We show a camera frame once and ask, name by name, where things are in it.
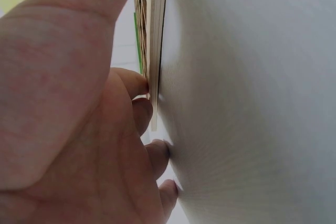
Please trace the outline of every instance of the skin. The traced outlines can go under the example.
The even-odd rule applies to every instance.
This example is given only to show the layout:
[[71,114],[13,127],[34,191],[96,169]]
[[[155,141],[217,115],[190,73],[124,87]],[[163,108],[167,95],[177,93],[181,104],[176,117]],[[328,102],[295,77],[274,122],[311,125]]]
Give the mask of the skin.
[[110,69],[126,0],[27,0],[0,19],[0,223],[166,223],[177,188],[139,74]]

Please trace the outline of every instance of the book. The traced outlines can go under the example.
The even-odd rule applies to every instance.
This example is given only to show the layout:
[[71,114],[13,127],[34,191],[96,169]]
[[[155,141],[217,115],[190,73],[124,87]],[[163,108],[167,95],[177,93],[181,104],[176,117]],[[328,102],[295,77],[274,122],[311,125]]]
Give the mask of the book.
[[152,131],[157,129],[160,62],[165,0],[134,0],[141,72],[149,83],[153,105]]

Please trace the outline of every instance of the white surface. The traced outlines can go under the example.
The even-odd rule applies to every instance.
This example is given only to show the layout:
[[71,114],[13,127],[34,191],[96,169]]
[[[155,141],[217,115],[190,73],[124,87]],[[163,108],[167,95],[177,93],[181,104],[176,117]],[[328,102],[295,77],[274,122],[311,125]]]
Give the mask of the white surface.
[[336,0],[167,0],[161,115],[191,223],[335,223]]

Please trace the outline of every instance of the hand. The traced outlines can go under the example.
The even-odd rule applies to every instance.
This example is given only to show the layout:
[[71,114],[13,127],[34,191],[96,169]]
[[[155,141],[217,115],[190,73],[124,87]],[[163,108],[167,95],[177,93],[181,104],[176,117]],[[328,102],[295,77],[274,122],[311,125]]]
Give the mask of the hand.
[[0,19],[0,223],[165,223],[169,150],[146,80],[109,69],[126,0],[27,0]]

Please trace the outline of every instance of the white wall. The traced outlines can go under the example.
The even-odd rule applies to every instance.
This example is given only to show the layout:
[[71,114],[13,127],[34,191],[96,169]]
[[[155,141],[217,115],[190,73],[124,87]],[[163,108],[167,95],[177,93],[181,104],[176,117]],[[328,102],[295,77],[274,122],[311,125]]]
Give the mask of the white wall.
[[335,223],[336,0],[167,0],[162,54],[191,223]]

